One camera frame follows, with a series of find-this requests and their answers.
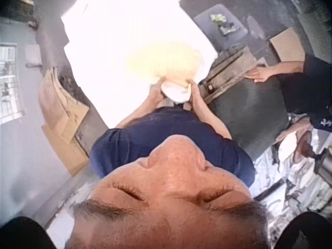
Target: window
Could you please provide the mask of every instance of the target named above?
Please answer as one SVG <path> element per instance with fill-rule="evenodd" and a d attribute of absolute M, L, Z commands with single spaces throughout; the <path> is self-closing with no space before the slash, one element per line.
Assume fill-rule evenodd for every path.
<path fill-rule="evenodd" d="M 19 101 L 15 58 L 15 45 L 0 45 L 0 125 L 24 114 Z"/>

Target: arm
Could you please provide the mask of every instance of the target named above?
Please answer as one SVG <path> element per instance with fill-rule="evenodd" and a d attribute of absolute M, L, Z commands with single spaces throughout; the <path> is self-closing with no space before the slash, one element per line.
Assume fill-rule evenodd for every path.
<path fill-rule="evenodd" d="M 124 128 L 134 119 L 144 117 L 145 115 L 152 113 L 160 101 L 164 99 L 163 94 L 161 93 L 161 85 L 165 81 L 165 78 L 162 77 L 154 86 L 152 86 L 148 97 L 145 101 L 127 118 L 121 121 L 115 128 Z"/>
<path fill-rule="evenodd" d="M 307 129 L 310 126 L 311 123 L 309 117 L 300 118 L 296 123 L 292 124 L 291 127 L 289 127 L 287 130 L 281 132 L 280 135 L 276 138 L 275 142 L 278 143 L 284 140 L 289 134 L 302 129 Z"/>
<path fill-rule="evenodd" d="M 250 70 L 245 77 L 254 82 L 265 82 L 268 78 L 277 74 L 303 73 L 305 63 L 301 61 L 281 62 L 275 66 L 257 67 Z"/>
<path fill-rule="evenodd" d="M 189 83 L 191 86 L 192 108 L 199 120 L 211 125 L 215 132 L 218 133 L 220 136 L 231 140 L 232 136 L 229 133 L 225 124 L 210 111 L 210 109 L 204 102 L 203 98 L 200 95 L 197 84 L 192 80 L 190 80 Z"/>

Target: dark shirt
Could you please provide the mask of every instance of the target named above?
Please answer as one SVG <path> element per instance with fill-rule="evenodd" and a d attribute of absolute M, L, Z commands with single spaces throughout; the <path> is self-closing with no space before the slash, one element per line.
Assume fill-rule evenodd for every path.
<path fill-rule="evenodd" d="M 227 170 L 250 186 L 255 169 L 250 157 L 234 141 L 218 135 L 197 116 L 179 107 L 165 107 L 123 129 L 110 129 L 94 144 L 90 164 L 100 177 L 149 154 L 171 135 L 189 137 L 207 161 Z"/>
<path fill-rule="evenodd" d="M 303 73 L 279 78 L 287 111 L 307 114 L 316 129 L 332 132 L 331 65 L 307 54 Z"/>

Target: gray wall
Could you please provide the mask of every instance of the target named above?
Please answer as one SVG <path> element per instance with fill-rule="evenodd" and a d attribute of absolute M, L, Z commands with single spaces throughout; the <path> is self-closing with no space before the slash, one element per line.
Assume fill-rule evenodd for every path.
<path fill-rule="evenodd" d="M 0 223 L 36 211 L 71 176 L 45 138 L 38 105 L 42 74 L 25 68 L 25 45 L 36 44 L 35 33 L 24 23 L 3 19 L 0 43 L 17 44 L 20 96 L 25 115 L 0 125 Z"/>

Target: man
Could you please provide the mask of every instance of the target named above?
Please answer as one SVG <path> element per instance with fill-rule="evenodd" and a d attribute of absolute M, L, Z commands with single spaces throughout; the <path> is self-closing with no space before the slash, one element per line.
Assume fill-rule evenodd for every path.
<path fill-rule="evenodd" d="M 250 186 L 255 178 L 251 159 L 231 140 L 224 123 L 209 110 L 197 84 L 190 81 L 195 112 L 192 113 L 180 107 L 158 108 L 164 100 L 163 82 L 160 79 L 138 109 L 95 142 L 90 161 L 97 175 L 105 177 L 122 165 L 148 157 L 171 135 L 184 135 L 202 150 L 212 165 L 229 171 Z"/>
<path fill-rule="evenodd" d="M 332 132 L 330 64 L 307 54 L 304 62 L 281 62 L 275 66 L 257 67 L 249 71 L 246 78 L 265 82 L 273 75 L 278 75 L 281 80 L 287 111 L 306 114 L 283 131 L 276 142 L 311 125 Z"/>
<path fill-rule="evenodd" d="M 96 141 L 90 161 L 104 178 L 75 208 L 66 248 L 268 248 L 264 210 L 245 185 L 250 158 L 194 82 L 196 115 L 156 109 L 162 81 Z"/>

